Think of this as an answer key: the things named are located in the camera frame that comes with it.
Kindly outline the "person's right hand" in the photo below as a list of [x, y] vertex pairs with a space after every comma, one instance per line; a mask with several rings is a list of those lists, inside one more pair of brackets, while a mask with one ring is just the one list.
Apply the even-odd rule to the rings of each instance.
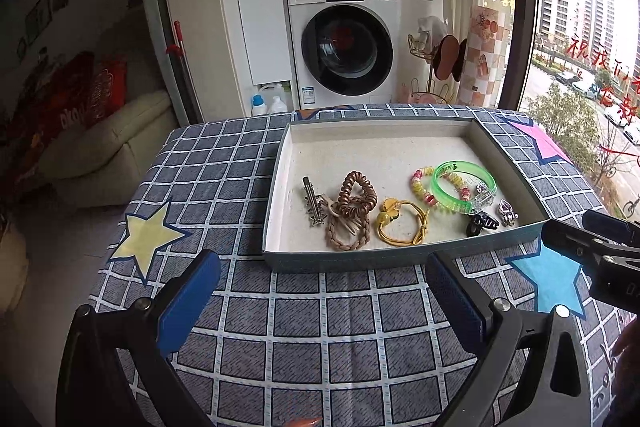
[[613, 401], [603, 426], [639, 427], [640, 327], [639, 317], [627, 324], [612, 350], [617, 359], [612, 384]]

